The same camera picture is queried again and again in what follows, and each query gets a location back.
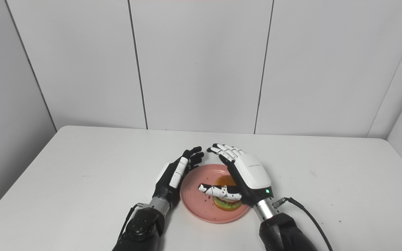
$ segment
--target burger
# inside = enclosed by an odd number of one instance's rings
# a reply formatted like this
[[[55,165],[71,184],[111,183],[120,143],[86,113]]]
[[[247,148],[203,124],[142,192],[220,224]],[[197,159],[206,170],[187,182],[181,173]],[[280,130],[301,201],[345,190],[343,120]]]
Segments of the burger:
[[[225,175],[219,177],[214,185],[219,185],[219,186],[236,186],[235,182],[233,181],[233,178],[230,175]],[[241,200],[228,200],[224,198],[218,198],[218,197],[213,197],[214,198],[214,204],[217,206],[219,209],[224,210],[224,211],[234,211],[237,210],[241,205]]]

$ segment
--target silver cylinder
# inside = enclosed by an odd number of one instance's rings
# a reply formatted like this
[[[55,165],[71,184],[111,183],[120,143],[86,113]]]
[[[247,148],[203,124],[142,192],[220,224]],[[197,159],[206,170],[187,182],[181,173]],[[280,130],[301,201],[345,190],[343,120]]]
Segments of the silver cylinder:
[[[165,216],[170,210],[170,203],[163,198],[153,197],[147,207],[154,208]]]
[[[260,200],[255,204],[254,211],[257,213],[260,221],[265,221],[277,214],[277,210],[273,206],[272,198]]]

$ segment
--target robotic hand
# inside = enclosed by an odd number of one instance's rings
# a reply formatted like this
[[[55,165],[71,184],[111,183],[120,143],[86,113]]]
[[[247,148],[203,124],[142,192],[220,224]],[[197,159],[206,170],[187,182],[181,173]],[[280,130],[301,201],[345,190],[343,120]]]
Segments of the robotic hand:
[[[228,167],[230,176],[241,193],[242,203],[252,207],[257,213],[261,221],[260,238],[267,251],[317,251],[313,243],[297,228],[294,219],[285,213],[277,213],[276,210],[285,201],[297,203],[303,210],[305,208],[292,198],[273,200],[271,180],[255,155],[245,154],[239,148],[222,144],[213,144],[207,152],[217,154]]]
[[[113,251],[155,251],[158,249],[159,239],[164,230],[165,216],[180,199],[181,180],[201,163],[204,157],[201,150],[201,146],[185,150],[181,157],[164,166],[156,181],[151,202],[137,203],[131,208]],[[136,207],[140,209],[136,211],[131,221],[128,221]]]

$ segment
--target panel seam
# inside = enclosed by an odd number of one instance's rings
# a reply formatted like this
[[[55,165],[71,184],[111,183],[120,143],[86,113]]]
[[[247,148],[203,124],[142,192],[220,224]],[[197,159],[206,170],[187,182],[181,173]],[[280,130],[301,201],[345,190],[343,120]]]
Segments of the panel seam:
[[[139,76],[139,86],[141,88],[142,107],[144,110],[144,118],[145,118],[145,128],[148,129],[147,112],[145,110],[144,91],[142,88],[141,70],[139,67],[139,56],[137,55],[136,35],[134,34],[133,15],[131,14],[131,3],[129,2],[129,0],[127,0],[127,2],[128,2],[129,21],[131,23],[131,33],[133,35],[134,54],[136,55],[137,74]]]
[[[378,114],[379,114],[379,111],[381,110],[381,107],[382,107],[382,105],[383,105],[383,103],[384,103],[384,100],[386,99],[387,93],[389,93],[389,89],[390,89],[390,87],[391,87],[391,85],[392,85],[392,82],[393,82],[394,79],[395,79],[396,73],[397,73],[398,68],[399,68],[399,66],[401,65],[401,63],[402,63],[402,56],[401,56],[401,59],[399,60],[399,63],[398,63],[398,65],[397,65],[396,69],[395,69],[395,72],[394,72],[394,74],[393,74],[393,76],[392,76],[392,78],[391,78],[391,80],[390,80],[389,86],[387,87],[387,90],[386,90],[386,92],[385,92],[385,94],[384,94],[384,97],[382,98],[382,101],[381,101],[381,103],[380,103],[380,105],[379,105],[379,107],[378,107],[378,111],[376,112],[376,115],[375,115],[375,117],[373,118],[372,124],[370,125],[370,128],[368,129],[367,135],[365,135],[366,138],[369,136],[370,131],[372,130],[373,124],[375,123],[375,120],[376,120],[376,118],[377,118],[377,116],[378,116]]]
[[[271,16],[269,18],[268,37],[266,38],[265,58],[263,59],[263,70],[261,73],[260,92],[258,95],[258,103],[257,103],[257,114],[255,115],[254,134],[255,134],[255,131],[257,130],[258,111],[260,109],[260,100],[261,100],[261,89],[263,87],[263,77],[265,76],[266,56],[268,54],[269,34],[271,33],[271,23],[273,22],[274,1],[275,0],[273,0],[273,4],[271,6]]]
[[[10,10],[10,7],[8,6],[7,0],[4,0],[4,2],[6,4],[8,13],[9,13],[10,18],[12,20],[13,26],[15,27],[16,34],[18,35],[18,39],[20,40],[21,47],[23,47],[24,55],[27,58],[27,62],[29,63],[30,70],[32,71],[33,77],[35,78],[35,83],[37,84],[38,90],[40,91],[41,98],[43,99],[44,105],[46,106],[47,114],[49,115],[49,118],[51,119],[51,122],[52,122],[52,125],[54,126],[55,132],[57,132],[57,127],[55,125],[54,119],[52,118],[51,111],[49,110],[49,107],[47,106],[46,99],[44,98],[43,91],[41,90],[40,84],[38,83],[37,75],[35,74],[34,67],[32,66],[32,62],[30,62],[29,55],[27,54],[26,47],[24,46],[24,42],[21,39],[21,35],[20,35],[19,30],[18,30],[18,27],[16,26],[15,19],[13,18],[12,11]]]

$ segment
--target white table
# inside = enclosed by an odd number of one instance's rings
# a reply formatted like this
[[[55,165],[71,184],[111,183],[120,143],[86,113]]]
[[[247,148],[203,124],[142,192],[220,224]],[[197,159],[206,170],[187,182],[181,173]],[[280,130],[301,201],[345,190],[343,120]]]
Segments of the white table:
[[[64,127],[1,199],[0,251],[111,251],[130,207],[150,201],[163,165],[212,143],[257,154],[276,197],[303,203],[336,251],[402,250],[402,159],[384,140]],[[207,154],[204,163],[214,162]],[[280,209],[326,250],[302,211]],[[179,204],[170,218],[165,251],[264,250],[252,210],[215,225]]]

